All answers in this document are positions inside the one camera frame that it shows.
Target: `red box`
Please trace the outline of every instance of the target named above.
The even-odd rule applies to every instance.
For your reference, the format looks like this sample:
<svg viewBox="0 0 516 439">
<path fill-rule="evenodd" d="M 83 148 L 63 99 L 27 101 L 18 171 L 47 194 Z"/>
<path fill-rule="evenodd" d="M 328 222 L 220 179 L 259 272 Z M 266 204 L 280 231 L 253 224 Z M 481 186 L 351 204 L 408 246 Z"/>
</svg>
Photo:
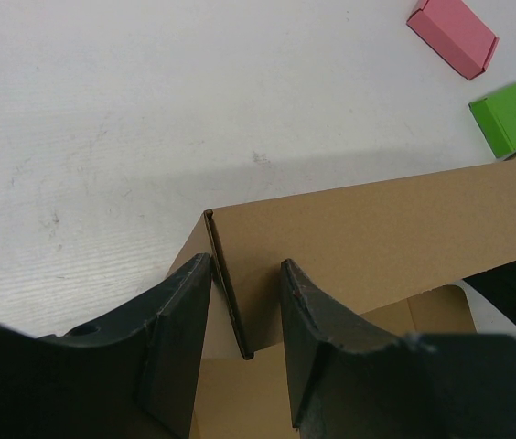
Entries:
<svg viewBox="0 0 516 439">
<path fill-rule="evenodd" d="M 461 0 L 419 0 L 406 24 L 468 80 L 486 71 L 498 45 Z"/>
</svg>

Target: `cardboard flap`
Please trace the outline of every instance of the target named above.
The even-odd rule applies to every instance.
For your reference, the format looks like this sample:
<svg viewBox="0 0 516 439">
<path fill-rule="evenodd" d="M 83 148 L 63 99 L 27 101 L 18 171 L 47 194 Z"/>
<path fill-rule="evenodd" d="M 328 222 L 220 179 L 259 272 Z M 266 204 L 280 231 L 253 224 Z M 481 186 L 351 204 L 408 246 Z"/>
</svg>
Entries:
<svg viewBox="0 0 516 439">
<path fill-rule="evenodd" d="M 213 210 L 246 353 L 282 339 L 280 262 L 358 314 L 516 260 L 516 161 Z"/>
</svg>

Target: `table surface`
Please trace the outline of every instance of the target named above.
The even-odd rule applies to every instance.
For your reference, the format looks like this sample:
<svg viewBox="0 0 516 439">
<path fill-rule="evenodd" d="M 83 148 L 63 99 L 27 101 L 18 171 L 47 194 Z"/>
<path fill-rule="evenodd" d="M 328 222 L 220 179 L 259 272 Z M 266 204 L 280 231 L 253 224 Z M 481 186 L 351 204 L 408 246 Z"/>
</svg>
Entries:
<svg viewBox="0 0 516 439">
<path fill-rule="evenodd" d="M 468 103 L 516 81 L 516 2 L 467 1 L 500 36 L 473 81 L 414 3 L 0 0 L 0 322 L 142 293 L 206 208 L 492 162 Z"/>
</svg>

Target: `white table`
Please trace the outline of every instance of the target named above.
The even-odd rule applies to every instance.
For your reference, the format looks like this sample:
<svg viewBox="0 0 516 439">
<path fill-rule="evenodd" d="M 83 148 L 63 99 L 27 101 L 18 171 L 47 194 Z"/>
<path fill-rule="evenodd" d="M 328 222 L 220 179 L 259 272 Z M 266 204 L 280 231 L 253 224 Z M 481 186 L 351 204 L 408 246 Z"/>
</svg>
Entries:
<svg viewBox="0 0 516 439">
<path fill-rule="evenodd" d="M 472 82 L 414 3 L 0 0 L 0 322 L 142 293 L 205 208 L 493 161 L 467 104 L 516 80 L 516 2 L 468 0 L 500 36 Z"/>
</svg>

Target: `brown box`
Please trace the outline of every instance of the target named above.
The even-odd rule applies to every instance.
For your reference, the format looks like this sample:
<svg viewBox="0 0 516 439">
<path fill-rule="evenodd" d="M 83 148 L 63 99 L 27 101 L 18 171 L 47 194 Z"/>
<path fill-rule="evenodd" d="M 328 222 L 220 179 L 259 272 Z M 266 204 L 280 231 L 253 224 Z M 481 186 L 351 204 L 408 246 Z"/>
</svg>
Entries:
<svg viewBox="0 0 516 439">
<path fill-rule="evenodd" d="M 280 262 L 394 334 L 472 332 L 465 294 L 441 285 L 516 260 L 516 160 L 209 210 L 175 267 L 196 252 L 217 263 L 191 437 L 297 438 Z"/>
</svg>

